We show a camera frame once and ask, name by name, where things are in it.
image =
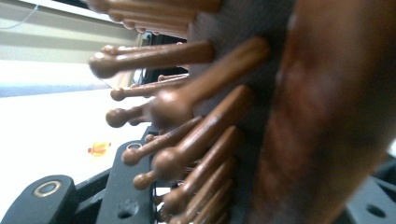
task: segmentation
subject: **screw hole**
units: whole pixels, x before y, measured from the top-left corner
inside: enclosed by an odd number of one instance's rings
[[[121,218],[121,219],[125,219],[125,218],[131,217],[131,216],[132,216],[132,213],[130,213],[128,211],[120,211],[119,212],[119,218]]]
[[[380,209],[379,207],[372,205],[372,204],[367,204],[366,210],[376,217],[386,217],[387,216],[382,209]]]
[[[139,205],[137,204],[137,201],[133,199],[128,199],[118,205],[118,213],[116,214],[120,219],[125,219],[134,216],[138,210]]]

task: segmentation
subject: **white surface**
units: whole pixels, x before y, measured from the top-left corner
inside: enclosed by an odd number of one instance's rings
[[[68,12],[68,13],[77,14],[77,15],[80,15],[80,16],[94,18],[94,19],[97,19],[97,20],[113,22],[105,14],[98,14],[96,12],[93,12],[93,11],[85,9],[85,8],[74,7],[74,6],[70,6],[70,5],[67,5],[67,4],[64,4],[64,3],[60,3],[60,2],[54,2],[54,1],[51,1],[51,0],[19,0],[19,1],[20,2],[30,3],[30,4],[33,4],[33,5],[39,5],[40,7],[49,7],[49,8],[52,8],[52,9],[56,9],[56,10],[60,10],[60,11]]]
[[[0,98],[0,219],[20,193],[47,175],[69,175],[75,184],[113,164],[119,145],[141,139],[149,123],[114,129],[105,121],[110,108],[130,108],[149,99],[114,102],[110,90]],[[87,149],[109,141],[103,157]]]

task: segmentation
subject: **wooden peg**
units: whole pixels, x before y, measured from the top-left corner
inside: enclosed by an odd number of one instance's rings
[[[101,52],[104,54],[118,56],[122,54],[130,54],[130,53],[137,53],[137,52],[147,52],[147,51],[154,51],[159,49],[171,49],[175,44],[165,44],[165,45],[153,45],[153,46],[142,46],[142,47],[114,47],[111,45],[106,45],[102,47]]]
[[[154,157],[153,170],[159,179],[178,179],[183,167],[200,159],[219,133],[234,125],[249,111],[254,99],[254,93],[248,86],[241,85],[231,91],[176,147],[166,148]]]
[[[140,117],[128,120],[128,123],[132,126],[137,126],[140,123],[144,123],[144,122],[151,122],[151,120],[149,119],[148,116],[140,116]]]
[[[136,189],[146,189],[149,187],[151,183],[156,180],[155,173],[153,171],[149,171],[146,174],[140,174],[134,177],[134,187]]]
[[[111,20],[116,22],[133,21],[136,23],[151,23],[158,25],[171,25],[187,27],[189,22],[175,17],[160,17],[157,15],[139,14],[133,12],[123,12],[110,10],[108,16]]]
[[[189,81],[189,77],[177,77],[170,80],[153,82],[146,85],[136,86],[129,89],[118,88],[112,90],[110,96],[115,101],[122,101],[126,97],[154,96],[160,91],[181,87],[185,85],[188,81]]]
[[[154,134],[148,134],[148,135],[146,135],[146,137],[145,137],[145,142],[146,143],[149,143],[149,142],[152,142],[152,141],[154,141],[156,138],[158,138],[159,136],[157,136],[157,135],[154,135]]]
[[[217,12],[221,4],[221,0],[144,0],[144,2],[180,7],[180,10],[189,9],[192,11],[212,13]]]
[[[124,25],[126,23],[132,24],[131,26],[133,27],[142,27],[145,28],[146,30],[164,31],[164,32],[187,33],[187,30],[189,28],[188,24],[182,24],[182,25],[160,24],[160,23],[152,23],[147,21],[132,21],[129,19],[123,20],[122,23]]]
[[[156,206],[158,206],[160,203],[163,202],[163,197],[164,197],[165,195],[166,195],[166,193],[163,194],[163,195],[154,195],[152,201],[154,201],[154,204],[155,204]]]
[[[174,79],[174,78],[178,78],[178,77],[188,77],[189,74],[179,74],[179,75],[172,75],[172,76],[164,76],[164,75],[159,75],[158,76],[158,81],[165,81],[165,80],[169,80],[169,79]]]
[[[147,155],[155,153],[165,147],[176,145],[189,131],[201,122],[202,119],[202,117],[191,119],[177,129],[158,137],[140,148],[125,150],[121,156],[122,161],[127,165],[135,165]]]
[[[189,224],[193,221],[202,207],[213,197],[221,186],[232,185],[231,176],[236,169],[236,159],[229,158],[219,169],[204,183],[197,194],[191,199],[185,212],[173,217],[169,224]]]
[[[170,214],[179,214],[186,208],[189,199],[206,180],[231,157],[243,142],[243,133],[232,126],[220,137],[215,145],[206,153],[201,163],[193,169],[180,188],[169,192],[164,201],[164,210]]]
[[[213,223],[213,219],[227,211],[232,199],[233,185],[224,185],[213,195],[193,223]]]
[[[248,74],[268,56],[267,41],[259,36],[252,37],[188,85],[160,92],[150,104],[153,122],[158,127],[185,122],[195,105]]]
[[[90,67],[99,78],[109,78],[121,70],[164,68],[185,63],[210,63],[213,57],[214,50],[211,44],[208,41],[201,41],[119,56],[97,52],[90,60]]]
[[[144,117],[143,109],[147,106],[148,103],[134,106],[129,110],[121,108],[112,109],[106,113],[106,122],[113,128],[120,128],[131,119]]]
[[[163,209],[161,208],[160,211],[158,211],[157,213],[157,221],[158,222],[164,222],[167,223],[169,221],[169,219],[171,218],[171,216],[169,216],[169,214],[166,214]]]
[[[228,224],[228,223],[230,223],[230,214],[228,212],[221,214],[221,216],[213,223],[215,223],[215,224]]]
[[[165,4],[156,4],[147,1],[130,0],[87,0],[88,7],[97,13],[108,14],[110,10],[134,12],[143,15],[157,15],[170,18],[184,18],[193,22],[196,11],[191,9],[180,10],[180,7]]]
[[[169,31],[166,32],[166,31],[157,31],[157,30],[152,31],[152,33],[156,33],[158,35],[169,35],[180,39],[188,39],[189,36],[187,33],[169,32]]]

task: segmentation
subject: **rounded peg tip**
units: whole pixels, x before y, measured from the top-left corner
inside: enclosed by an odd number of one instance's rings
[[[123,16],[120,13],[108,13],[108,17],[114,22],[122,22]]]
[[[89,64],[93,74],[99,78],[114,77],[119,72],[119,69],[115,66],[115,58],[102,52],[95,53],[90,58]]]
[[[187,207],[189,195],[182,188],[173,189],[163,197],[163,210],[171,215],[178,215]]]
[[[117,52],[117,48],[111,45],[105,45],[101,48],[101,52],[104,54],[114,55]]]
[[[158,179],[171,181],[180,179],[183,176],[184,164],[179,160],[179,156],[171,147],[161,151],[153,159],[153,170]]]
[[[142,27],[138,27],[138,28],[136,28],[136,31],[139,32],[140,34],[143,34],[146,32],[146,29],[142,28]]]
[[[164,81],[165,80],[165,76],[164,75],[159,75],[158,76],[158,81]]]
[[[147,174],[141,174],[134,177],[134,187],[136,189],[146,189],[155,180],[153,174],[148,172]]]
[[[125,99],[125,90],[123,88],[112,90],[110,96],[115,101],[122,101]]]
[[[121,155],[121,160],[126,165],[136,165],[141,159],[142,154],[137,149],[126,149]]]
[[[161,91],[149,104],[152,122],[159,128],[171,128],[192,119],[192,105],[183,97],[171,91]]]
[[[87,0],[90,10],[97,13],[107,13],[110,10],[109,0]]]
[[[135,28],[135,23],[132,21],[122,21],[122,24],[124,25],[125,28],[128,30],[133,30]]]
[[[155,139],[155,135],[154,134],[148,134],[145,137],[145,142],[149,143],[149,142],[152,142],[154,139]]]
[[[124,109],[113,109],[107,112],[106,122],[113,128],[120,128],[128,121],[126,110]]]

